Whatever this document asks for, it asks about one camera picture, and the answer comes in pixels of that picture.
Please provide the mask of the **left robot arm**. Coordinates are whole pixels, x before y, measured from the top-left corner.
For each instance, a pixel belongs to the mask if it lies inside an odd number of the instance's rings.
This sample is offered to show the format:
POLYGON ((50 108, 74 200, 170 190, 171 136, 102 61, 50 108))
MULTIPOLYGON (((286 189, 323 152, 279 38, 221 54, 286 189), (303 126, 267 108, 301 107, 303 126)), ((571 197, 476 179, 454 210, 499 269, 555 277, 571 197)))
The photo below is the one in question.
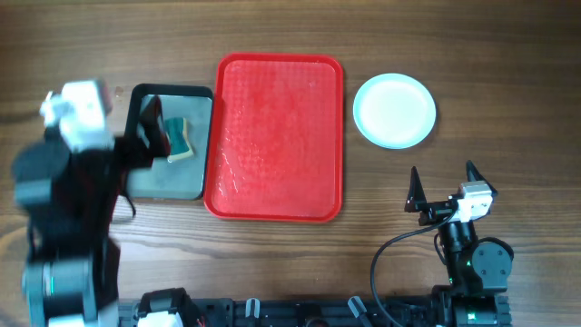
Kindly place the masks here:
POLYGON ((41 141, 13 163, 15 201, 29 216, 23 292, 33 326, 116 326, 120 248, 109 235, 127 174, 170 152, 153 97, 121 136, 91 129, 84 108, 49 102, 41 141))

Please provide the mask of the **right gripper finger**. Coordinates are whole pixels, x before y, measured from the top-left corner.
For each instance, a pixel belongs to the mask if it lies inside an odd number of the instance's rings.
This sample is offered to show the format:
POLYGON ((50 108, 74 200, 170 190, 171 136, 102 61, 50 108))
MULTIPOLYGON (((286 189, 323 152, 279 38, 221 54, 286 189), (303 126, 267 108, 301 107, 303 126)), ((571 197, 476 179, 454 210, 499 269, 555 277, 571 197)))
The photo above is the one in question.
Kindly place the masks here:
POLYGON ((497 189, 479 172, 471 160, 466 162, 466 173, 469 182, 484 182, 489 187, 492 195, 497 195, 497 189))
POLYGON ((405 212, 423 212, 427 209, 427 199, 416 166, 410 171, 409 192, 404 206, 405 212))

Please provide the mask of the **black water tray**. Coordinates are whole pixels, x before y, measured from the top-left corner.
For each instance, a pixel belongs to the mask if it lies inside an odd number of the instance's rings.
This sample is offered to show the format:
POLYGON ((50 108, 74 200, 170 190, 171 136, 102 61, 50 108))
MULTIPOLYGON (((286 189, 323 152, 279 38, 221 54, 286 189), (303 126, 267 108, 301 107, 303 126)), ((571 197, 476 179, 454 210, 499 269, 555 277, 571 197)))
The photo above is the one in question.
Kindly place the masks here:
POLYGON ((156 158, 150 168, 136 169, 127 177, 133 198, 197 200, 202 197, 212 122, 213 93, 205 86, 139 84, 134 87, 127 123, 139 118, 145 104, 158 95, 164 121, 183 117, 188 121, 188 139, 193 156, 169 163, 156 158))

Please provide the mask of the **red plastic tray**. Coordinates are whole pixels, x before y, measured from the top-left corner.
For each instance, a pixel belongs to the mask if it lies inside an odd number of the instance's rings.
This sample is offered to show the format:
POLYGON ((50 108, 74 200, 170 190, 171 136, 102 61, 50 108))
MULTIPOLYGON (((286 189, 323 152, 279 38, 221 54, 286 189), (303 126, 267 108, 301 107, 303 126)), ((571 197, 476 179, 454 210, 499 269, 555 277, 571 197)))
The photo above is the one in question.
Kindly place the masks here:
POLYGON ((216 74, 204 204, 222 219, 326 223, 342 206, 344 73, 323 54, 232 53, 216 74))

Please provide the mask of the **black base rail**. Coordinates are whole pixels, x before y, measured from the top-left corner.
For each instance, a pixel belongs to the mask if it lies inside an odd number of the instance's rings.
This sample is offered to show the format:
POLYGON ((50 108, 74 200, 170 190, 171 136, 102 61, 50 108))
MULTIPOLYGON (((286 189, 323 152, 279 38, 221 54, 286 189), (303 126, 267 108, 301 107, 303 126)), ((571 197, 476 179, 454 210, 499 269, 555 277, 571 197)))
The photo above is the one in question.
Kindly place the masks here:
POLYGON ((246 301, 194 299, 196 326, 491 326, 513 324, 506 296, 453 297, 445 290, 429 295, 387 297, 389 320, 374 300, 246 301))

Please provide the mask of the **green yellow sponge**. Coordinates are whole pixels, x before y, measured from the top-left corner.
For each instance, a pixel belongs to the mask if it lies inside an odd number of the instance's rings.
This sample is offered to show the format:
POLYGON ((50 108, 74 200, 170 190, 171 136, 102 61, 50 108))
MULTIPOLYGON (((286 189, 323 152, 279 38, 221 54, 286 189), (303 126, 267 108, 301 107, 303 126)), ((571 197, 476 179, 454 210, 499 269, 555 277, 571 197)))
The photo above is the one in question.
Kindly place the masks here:
POLYGON ((171 147, 167 161, 174 163, 193 156, 188 139, 188 121, 183 117, 173 117, 164 121, 164 127, 171 147))

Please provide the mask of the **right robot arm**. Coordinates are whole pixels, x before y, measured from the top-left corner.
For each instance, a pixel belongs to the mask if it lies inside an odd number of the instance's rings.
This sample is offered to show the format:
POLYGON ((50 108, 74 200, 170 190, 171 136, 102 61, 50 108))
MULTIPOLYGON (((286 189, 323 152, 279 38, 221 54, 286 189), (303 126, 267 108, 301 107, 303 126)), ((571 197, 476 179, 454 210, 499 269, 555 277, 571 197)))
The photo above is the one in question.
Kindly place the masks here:
POLYGON ((514 251, 495 237, 477 236, 475 222, 490 214, 497 190, 470 161, 467 180, 448 199, 430 202, 418 170, 410 173, 404 207, 419 214, 419 226, 437 232, 436 247, 448 273, 448 285, 432 288, 430 317, 434 326, 500 326, 509 324, 507 291, 514 251))

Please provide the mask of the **light blue plate top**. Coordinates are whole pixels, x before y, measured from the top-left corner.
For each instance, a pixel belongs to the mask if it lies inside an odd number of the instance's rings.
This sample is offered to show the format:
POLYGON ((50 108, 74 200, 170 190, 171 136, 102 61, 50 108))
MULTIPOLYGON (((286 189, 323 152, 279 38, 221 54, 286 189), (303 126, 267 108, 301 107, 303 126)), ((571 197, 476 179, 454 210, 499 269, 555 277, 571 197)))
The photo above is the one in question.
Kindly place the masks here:
POLYGON ((436 102, 428 88, 405 74, 379 74, 355 95, 353 118, 359 132, 382 148, 413 147, 429 136, 437 121, 436 102))

